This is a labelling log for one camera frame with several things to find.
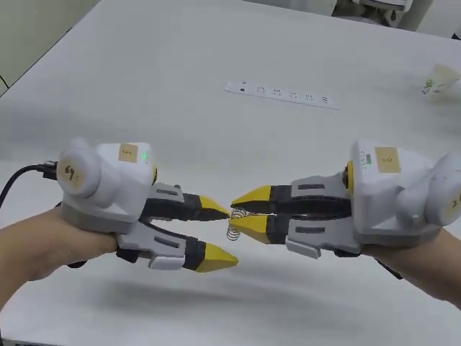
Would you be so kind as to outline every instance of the human hand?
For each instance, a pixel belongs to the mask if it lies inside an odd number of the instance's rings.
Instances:
[[[63,265],[117,250],[114,235],[82,231],[62,220],[59,208],[6,227],[1,239],[3,247],[17,252],[29,281],[46,278]]]
[[[461,309],[461,241],[447,230],[418,247],[367,246],[363,254],[383,262],[430,296]]]

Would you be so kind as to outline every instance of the yellow fingertip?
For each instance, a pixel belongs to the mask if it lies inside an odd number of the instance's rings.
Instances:
[[[236,266],[237,257],[224,251],[216,245],[207,243],[205,247],[205,258],[195,270],[196,272],[212,272]]]
[[[264,185],[258,187],[257,189],[248,192],[247,194],[237,198],[232,202],[232,205],[237,205],[241,203],[252,202],[255,200],[268,201],[271,195],[271,185]]]
[[[251,238],[264,244],[271,244],[267,238],[267,215],[250,215],[243,218],[232,218],[229,224]]]
[[[222,214],[226,214],[227,217],[229,217],[229,212],[221,207],[219,204],[217,204],[214,200],[211,198],[205,197],[205,196],[199,196],[200,198],[200,204],[202,204],[202,209],[211,209],[211,210],[216,210]]]
[[[152,185],[154,185],[157,181],[158,176],[158,169],[156,165],[152,166]]]
[[[352,195],[354,193],[354,166],[352,165],[352,161],[347,162],[347,190]]]

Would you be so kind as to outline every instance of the metal spring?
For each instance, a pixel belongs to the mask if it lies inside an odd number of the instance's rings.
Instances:
[[[232,213],[230,214],[230,218],[243,218],[245,216],[250,216],[253,213],[250,213],[244,209],[240,208],[235,208],[232,210]],[[238,238],[240,238],[240,231],[237,231],[235,228],[233,228],[231,225],[228,226],[228,231],[226,232],[225,236],[228,237],[229,240],[235,241]]]

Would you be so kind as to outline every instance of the power strip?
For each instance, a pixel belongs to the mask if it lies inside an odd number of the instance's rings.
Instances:
[[[225,90],[234,94],[263,97],[266,99],[278,99],[279,101],[339,110],[338,106],[336,106],[335,102],[330,97],[312,94],[310,92],[296,92],[294,90],[267,87],[262,84],[250,83],[247,81],[230,81],[225,86]]]

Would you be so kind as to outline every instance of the white tabletop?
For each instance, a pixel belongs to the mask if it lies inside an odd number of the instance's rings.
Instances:
[[[461,153],[461,101],[426,102],[434,63],[461,44],[225,0],[106,0],[0,99],[0,181],[55,159],[67,140],[148,141],[159,179],[229,205],[264,184],[333,174],[357,138],[436,159]],[[332,97],[326,110],[224,91],[248,79]],[[1,225],[60,198],[29,173]],[[225,237],[224,221],[172,223],[239,266],[150,271],[115,256],[27,284],[0,317],[5,337],[54,345],[458,345],[460,314],[374,260],[318,261]],[[461,234],[461,223],[450,227]]]

